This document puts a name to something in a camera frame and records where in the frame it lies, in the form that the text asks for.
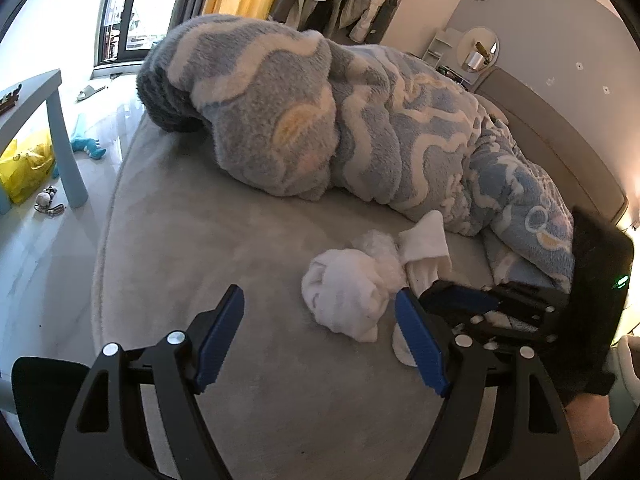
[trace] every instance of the blue table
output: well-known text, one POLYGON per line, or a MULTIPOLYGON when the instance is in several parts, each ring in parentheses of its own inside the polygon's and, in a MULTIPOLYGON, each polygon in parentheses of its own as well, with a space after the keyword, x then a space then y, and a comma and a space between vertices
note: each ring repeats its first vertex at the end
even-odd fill
MULTIPOLYGON (((22 82, 20 98, 15 107, 0 115, 0 153, 4 152, 27 119, 46 101, 51 142, 60 168, 62 186, 65 188, 69 206, 80 207, 86 202, 88 193, 66 132, 65 118, 62 115, 60 94, 58 93, 58 87, 61 83, 60 70, 45 72, 22 82)), ((17 86, 18 83, 0 92, 0 95, 4 96, 12 92, 17 86)), ((11 201, 6 191, 0 186, 0 214, 7 213, 9 209, 11 209, 11 201)))

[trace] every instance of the slipper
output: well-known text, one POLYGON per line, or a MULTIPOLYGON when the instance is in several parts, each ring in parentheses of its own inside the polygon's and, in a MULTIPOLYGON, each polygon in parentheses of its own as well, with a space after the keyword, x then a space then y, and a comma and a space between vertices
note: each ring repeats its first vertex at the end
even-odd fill
POLYGON ((611 418, 624 431, 640 406, 640 337, 622 336, 610 350, 607 365, 616 375, 609 394, 611 418))
POLYGON ((85 86, 78 94, 78 97, 76 98, 76 103, 79 103, 80 101, 84 101, 85 99, 88 99, 96 92, 99 92, 100 90, 104 90, 105 88, 107 88, 107 85, 103 85, 98 89, 94 89, 94 87, 92 87, 91 85, 85 86))

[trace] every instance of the keychain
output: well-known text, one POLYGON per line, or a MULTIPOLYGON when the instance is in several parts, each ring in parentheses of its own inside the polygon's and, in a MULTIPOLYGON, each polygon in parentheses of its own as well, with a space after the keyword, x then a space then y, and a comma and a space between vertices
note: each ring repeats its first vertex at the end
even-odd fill
POLYGON ((63 204, 51 207, 51 202, 53 202, 53 197, 57 192, 58 188, 55 186, 47 186, 36 196, 36 203, 33 208, 36 211, 47 215, 47 218, 53 218, 54 216, 62 214, 65 210, 65 206, 63 204))

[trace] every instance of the blue toy dinosaur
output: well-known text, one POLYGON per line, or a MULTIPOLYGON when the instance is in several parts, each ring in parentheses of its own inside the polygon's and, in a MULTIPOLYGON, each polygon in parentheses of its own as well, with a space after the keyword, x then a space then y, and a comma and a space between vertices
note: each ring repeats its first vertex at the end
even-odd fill
MULTIPOLYGON (((94 160, 103 158, 104 154, 107 152, 106 148, 100 147, 100 140, 87 139, 86 137, 76 137, 75 139, 71 139, 71 149, 74 150, 74 152, 85 151, 87 155, 89 155, 89 158, 94 160)), ((59 175, 60 172, 58 171, 58 165, 56 164, 53 167, 51 176, 53 178, 58 178, 59 175)))

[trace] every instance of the yellow plastic bag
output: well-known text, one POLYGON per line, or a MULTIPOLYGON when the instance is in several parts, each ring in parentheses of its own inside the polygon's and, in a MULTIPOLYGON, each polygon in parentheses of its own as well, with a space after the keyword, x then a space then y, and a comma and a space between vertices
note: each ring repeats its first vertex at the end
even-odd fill
POLYGON ((55 163, 49 129, 12 140, 0 156, 0 182, 12 202, 21 204, 36 191, 55 163))

